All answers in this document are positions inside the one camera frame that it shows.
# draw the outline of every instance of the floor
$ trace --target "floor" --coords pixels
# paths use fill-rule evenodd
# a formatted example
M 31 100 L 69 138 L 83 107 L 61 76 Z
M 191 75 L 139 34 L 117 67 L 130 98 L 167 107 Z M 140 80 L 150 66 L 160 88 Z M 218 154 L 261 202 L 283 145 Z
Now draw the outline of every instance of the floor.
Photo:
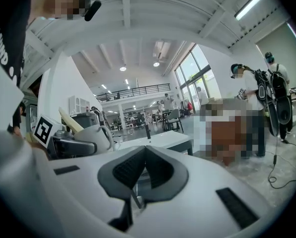
M 191 136 L 193 140 L 193 154 L 199 158 L 209 159 L 202 154 L 200 146 L 205 145 L 206 140 L 200 134 L 200 118 L 198 116 L 191 116 L 182 119 L 182 126 L 184 134 Z M 151 135 L 163 132 L 161 124 L 150 124 Z M 121 130 L 114 132 L 114 140 L 117 142 L 134 140 L 146 137 L 146 130 L 140 128 L 137 130 Z M 287 140 L 290 143 L 296 144 L 296 126 L 292 129 L 291 134 L 288 134 Z M 296 146 L 284 144 L 280 138 L 275 138 L 268 133 L 266 143 L 266 155 L 264 158 L 251 157 L 248 160 L 236 160 L 228 167 L 221 162 L 217 162 L 223 166 L 231 174 L 252 186 L 259 193 L 261 193 L 271 206 L 281 205 L 294 194 L 296 189 L 296 182 L 289 183 L 286 187 L 281 189 L 274 189 L 268 182 L 268 175 L 273 168 L 273 157 L 276 152 L 277 143 L 277 164 L 272 173 L 272 176 L 277 178 L 273 183 L 274 187 L 285 185 L 288 181 L 296 179 Z

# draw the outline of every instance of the black railing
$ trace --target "black railing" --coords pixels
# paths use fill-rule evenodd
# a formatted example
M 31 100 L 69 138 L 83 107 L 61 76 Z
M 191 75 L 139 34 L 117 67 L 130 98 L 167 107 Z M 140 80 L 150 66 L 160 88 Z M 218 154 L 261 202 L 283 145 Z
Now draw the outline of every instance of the black railing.
M 166 92 L 170 91 L 170 84 L 161 84 L 161 85 L 150 85 L 138 88 L 132 88 L 128 90 L 121 90 L 112 93 L 105 93 L 101 95 L 97 95 L 97 99 L 99 102 L 108 102 L 119 99 L 124 99 L 133 96 L 145 95 L 149 93 L 158 93 L 158 92 Z

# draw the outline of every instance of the white table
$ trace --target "white table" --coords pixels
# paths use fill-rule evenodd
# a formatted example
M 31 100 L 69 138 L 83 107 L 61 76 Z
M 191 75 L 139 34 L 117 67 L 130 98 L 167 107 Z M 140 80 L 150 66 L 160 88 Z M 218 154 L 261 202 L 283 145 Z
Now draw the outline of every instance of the white table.
M 188 135 L 175 132 L 173 130 L 161 134 L 151 136 L 151 139 L 139 138 L 122 143 L 115 144 L 116 151 L 126 149 L 132 146 L 151 145 L 162 147 L 176 152 L 188 151 L 188 155 L 192 154 L 192 142 Z

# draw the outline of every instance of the white chair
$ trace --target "white chair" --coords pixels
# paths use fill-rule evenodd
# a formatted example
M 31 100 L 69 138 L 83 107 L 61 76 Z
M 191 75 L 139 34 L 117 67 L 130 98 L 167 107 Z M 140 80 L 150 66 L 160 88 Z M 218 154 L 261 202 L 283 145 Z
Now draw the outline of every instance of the white chair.
M 180 129 L 180 127 L 179 127 L 179 123 L 180 123 L 181 130 L 182 130 L 182 133 L 183 133 L 182 123 L 181 123 L 181 120 L 180 120 L 180 111 L 178 109 L 174 109 L 170 113 L 170 115 L 166 116 L 166 124 L 167 124 L 169 130 L 170 130 L 169 125 L 170 124 L 173 125 L 174 123 L 177 123 L 176 131 L 178 131 Z

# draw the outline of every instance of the black shirt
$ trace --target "black shirt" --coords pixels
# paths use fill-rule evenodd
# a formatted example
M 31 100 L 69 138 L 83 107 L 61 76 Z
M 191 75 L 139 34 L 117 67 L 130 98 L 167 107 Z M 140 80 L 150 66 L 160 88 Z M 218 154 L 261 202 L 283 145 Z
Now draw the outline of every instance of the black shirt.
M 23 50 L 30 9 L 31 0 L 0 0 L 0 65 L 17 87 L 24 67 Z M 20 127 L 19 109 L 12 121 L 13 127 Z

